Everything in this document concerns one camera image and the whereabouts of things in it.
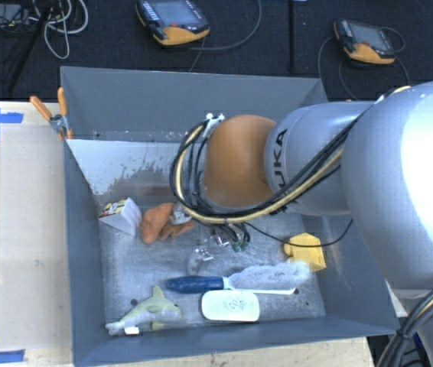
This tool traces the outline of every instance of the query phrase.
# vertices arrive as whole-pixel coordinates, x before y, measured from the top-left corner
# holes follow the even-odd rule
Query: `orange and black device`
[[[205,37],[210,26],[191,0],[138,0],[140,22],[164,46],[187,44]]]
[[[382,28],[337,19],[334,33],[352,60],[370,64],[391,64],[395,61],[395,50]]]

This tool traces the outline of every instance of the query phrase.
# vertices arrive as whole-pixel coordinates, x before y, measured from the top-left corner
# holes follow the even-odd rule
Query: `blue-handled brush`
[[[165,286],[181,294],[202,294],[214,290],[251,291],[256,294],[292,294],[310,277],[310,268],[303,261],[277,265],[255,265],[230,275],[183,276],[172,278]]]

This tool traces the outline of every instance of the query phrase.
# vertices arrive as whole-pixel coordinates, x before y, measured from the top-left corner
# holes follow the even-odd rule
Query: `white box on floor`
[[[99,215],[99,221],[135,236],[138,225],[142,221],[142,212],[128,197],[115,203],[107,203]]]

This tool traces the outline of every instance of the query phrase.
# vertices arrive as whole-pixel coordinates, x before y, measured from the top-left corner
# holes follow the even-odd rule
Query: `metal rod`
[[[24,66],[26,65],[26,62],[28,61],[28,58],[30,57],[31,51],[33,50],[34,43],[38,39],[38,36],[40,35],[40,31],[43,28],[43,26],[47,23],[48,16],[50,15],[51,11],[53,10],[53,2],[55,0],[50,0],[50,4],[48,4],[45,9],[43,10],[43,13],[36,25],[36,28],[34,29],[34,33],[31,36],[28,45],[26,46],[25,52],[21,55],[21,59],[18,61],[18,64],[15,67],[14,72],[11,75],[11,82],[8,85],[7,88],[7,94],[6,97],[10,97],[12,95],[12,90],[16,86],[16,83],[19,79],[19,76],[21,75],[21,72],[24,69]]]
[[[291,74],[295,73],[295,13],[293,9],[293,1],[294,0],[288,0],[289,71]]]

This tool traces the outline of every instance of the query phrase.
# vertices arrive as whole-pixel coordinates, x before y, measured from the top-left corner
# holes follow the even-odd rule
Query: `orange toy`
[[[157,238],[166,239],[168,236],[175,238],[194,227],[192,219],[182,224],[171,224],[169,218],[172,215],[173,208],[173,203],[162,203],[155,208],[148,209],[144,213],[142,224],[140,225],[140,232],[144,243],[153,243]]]

